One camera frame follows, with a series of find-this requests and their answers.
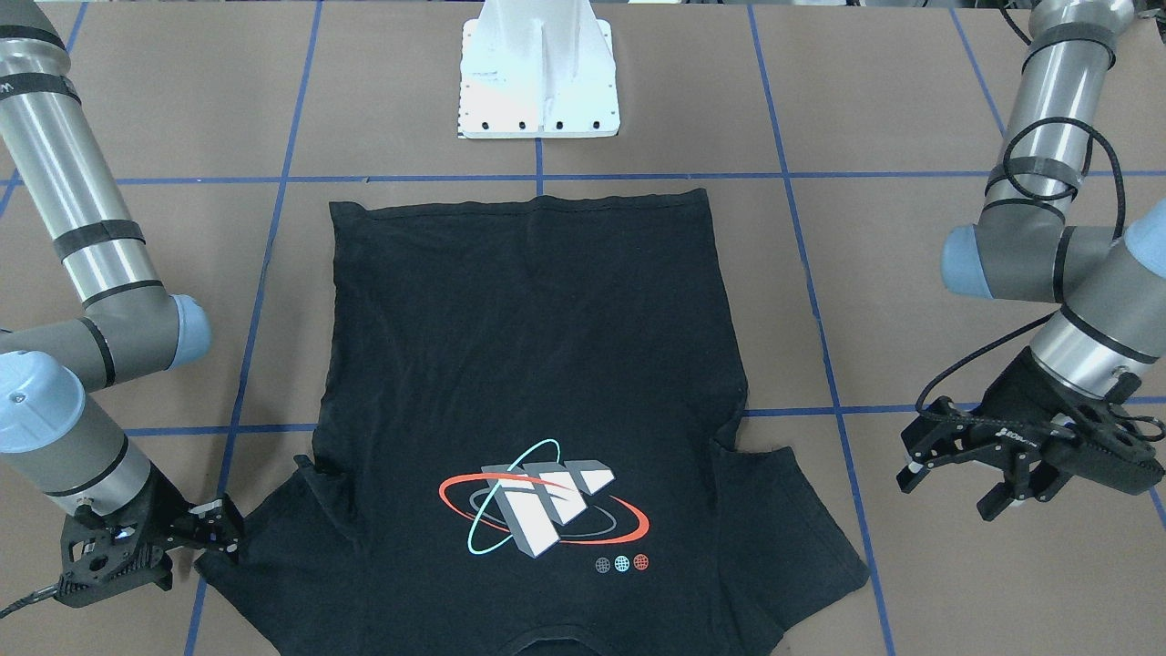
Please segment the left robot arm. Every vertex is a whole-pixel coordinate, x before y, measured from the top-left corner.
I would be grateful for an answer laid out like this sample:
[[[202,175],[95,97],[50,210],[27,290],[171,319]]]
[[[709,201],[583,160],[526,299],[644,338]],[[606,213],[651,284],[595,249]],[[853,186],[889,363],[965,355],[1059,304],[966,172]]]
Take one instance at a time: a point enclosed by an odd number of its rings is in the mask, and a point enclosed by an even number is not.
[[[1094,126],[1132,1],[1041,1],[978,221],[946,237],[951,292],[1052,302],[1033,339],[963,411],[932,398],[904,429],[895,482],[916,489],[937,466],[978,463],[1002,481],[977,502],[992,520],[1072,480],[1139,495],[1163,481],[1163,421],[1125,410],[1163,361],[1163,205],[1126,220],[1119,158]]]

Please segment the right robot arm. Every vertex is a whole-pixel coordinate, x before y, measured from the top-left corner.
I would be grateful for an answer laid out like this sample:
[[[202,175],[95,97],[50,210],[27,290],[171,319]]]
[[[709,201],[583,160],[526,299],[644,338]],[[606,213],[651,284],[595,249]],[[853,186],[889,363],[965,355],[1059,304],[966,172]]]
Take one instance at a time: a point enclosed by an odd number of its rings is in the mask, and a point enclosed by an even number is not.
[[[3,608],[71,608],[173,586],[175,548],[237,558],[229,495],[191,503],[93,398],[208,353],[208,313],[167,291],[69,79],[59,33],[34,1],[3,2],[3,143],[83,311],[3,333],[3,464],[64,512],[58,581]]]

